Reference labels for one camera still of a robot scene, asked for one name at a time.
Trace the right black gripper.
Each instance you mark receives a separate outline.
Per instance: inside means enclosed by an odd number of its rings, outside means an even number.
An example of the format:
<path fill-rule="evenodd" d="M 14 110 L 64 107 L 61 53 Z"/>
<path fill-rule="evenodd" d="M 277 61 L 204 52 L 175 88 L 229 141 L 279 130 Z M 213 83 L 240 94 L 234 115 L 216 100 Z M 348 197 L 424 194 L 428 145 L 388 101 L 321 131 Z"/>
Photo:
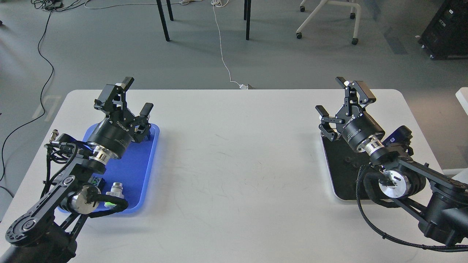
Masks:
<path fill-rule="evenodd" d="M 319 129 L 329 141 L 343 138 L 354 152 L 363 152 L 363 141 L 371 136 L 381 140 L 385 135 L 383 128 L 364 109 L 377 99 L 363 81 L 350 82 L 344 77 L 336 77 L 336 81 L 345 89 L 344 105 L 334 118 L 330 118 L 323 106 L 317 105 Z"/>

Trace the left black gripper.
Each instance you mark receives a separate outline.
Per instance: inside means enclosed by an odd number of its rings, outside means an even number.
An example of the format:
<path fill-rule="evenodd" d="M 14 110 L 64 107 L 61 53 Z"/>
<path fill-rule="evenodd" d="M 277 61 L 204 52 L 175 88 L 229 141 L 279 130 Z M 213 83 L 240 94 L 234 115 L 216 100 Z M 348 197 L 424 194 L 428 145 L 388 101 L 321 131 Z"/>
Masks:
<path fill-rule="evenodd" d="M 149 115 L 153 103 L 145 103 L 139 116 L 134 116 L 127 107 L 126 94 L 134 82 L 125 77 L 122 83 L 107 84 L 94 102 L 94 109 L 106 114 L 87 143 L 94 151 L 104 149 L 113 159 L 121 159 L 131 142 L 140 143 L 149 138 Z"/>

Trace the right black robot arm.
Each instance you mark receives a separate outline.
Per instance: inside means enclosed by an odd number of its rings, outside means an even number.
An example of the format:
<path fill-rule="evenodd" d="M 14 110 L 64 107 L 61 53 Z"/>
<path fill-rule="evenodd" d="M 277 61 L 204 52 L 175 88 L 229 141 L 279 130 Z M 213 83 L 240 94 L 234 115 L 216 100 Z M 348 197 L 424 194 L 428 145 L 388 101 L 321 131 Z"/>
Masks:
<path fill-rule="evenodd" d="M 412 132 L 400 126 L 389 137 L 366 111 L 376 97 L 363 81 L 336 77 L 344 89 L 344 103 L 333 117 L 317 105 L 321 136 L 331 143 L 344 140 L 354 153 L 366 153 L 368 163 L 358 170 L 353 186 L 361 215 L 383 239 L 404 246 L 437 252 L 466 252 L 467 184 L 449 178 L 413 160 Z M 365 215 L 361 192 L 386 208 L 402 208 L 418 220 L 418 228 L 438 246 L 414 244 L 395 238 L 376 227 Z"/>

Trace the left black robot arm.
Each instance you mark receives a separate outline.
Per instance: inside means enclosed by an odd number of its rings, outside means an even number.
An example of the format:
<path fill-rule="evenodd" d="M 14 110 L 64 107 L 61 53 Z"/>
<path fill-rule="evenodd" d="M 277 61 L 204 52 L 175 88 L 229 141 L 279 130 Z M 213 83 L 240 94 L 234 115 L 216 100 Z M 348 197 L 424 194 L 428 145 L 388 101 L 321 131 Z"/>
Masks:
<path fill-rule="evenodd" d="M 53 130 L 47 149 L 47 169 L 41 198 L 17 218 L 5 232 L 10 248 L 2 263 L 66 263 L 75 257 L 76 238 L 88 218 L 120 213 L 129 203 L 123 197 L 102 194 L 92 184 L 93 174 L 104 174 L 111 159 L 120 159 L 131 142 L 149 137 L 149 114 L 153 104 L 146 103 L 139 115 L 127 107 L 127 90 L 134 78 L 107 84 L 95 100 L 94 108 L 105 118 L 87 141 Z M 50 176 L 50 162 L 63 167 Z"/>

